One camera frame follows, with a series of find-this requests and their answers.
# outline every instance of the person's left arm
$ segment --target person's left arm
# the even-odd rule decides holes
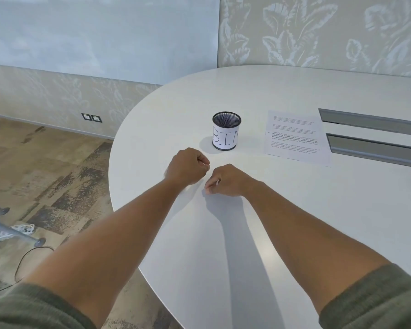
[[[163,181],[70,238],[23,282],[44,287],[100,328],[136,270],[179,193],[210,168],[198,150],[175,155]]]

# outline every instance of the pen holder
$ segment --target pen holder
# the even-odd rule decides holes
[[[213,146],[222,151],[234,149],[239,136],[240,116],[233,112],[219,112],[213,118]]]

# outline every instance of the dark green shirt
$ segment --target dark green shirt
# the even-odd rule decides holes
[[[329,302],[321,311],[319,323],[324,329],[411,329],[411,276],[397,265],[369,273]],[[95,326],[64,299],[42,287],[18,284],[0,297],[0,329],[39,328]]]

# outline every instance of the person's left hand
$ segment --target person's left hand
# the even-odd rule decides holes
[[[201,151],[187,148],[172,158],[165,177],[180,183],[183,187],[197,183],[210,169],[210,161]]]

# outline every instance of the wallpaper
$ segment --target wallpaper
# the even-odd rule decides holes
[[[245,64],[411,77],[411,0],[221,0],[218,66]],[[0,115],[114,137],[157,88],[0,66]]]

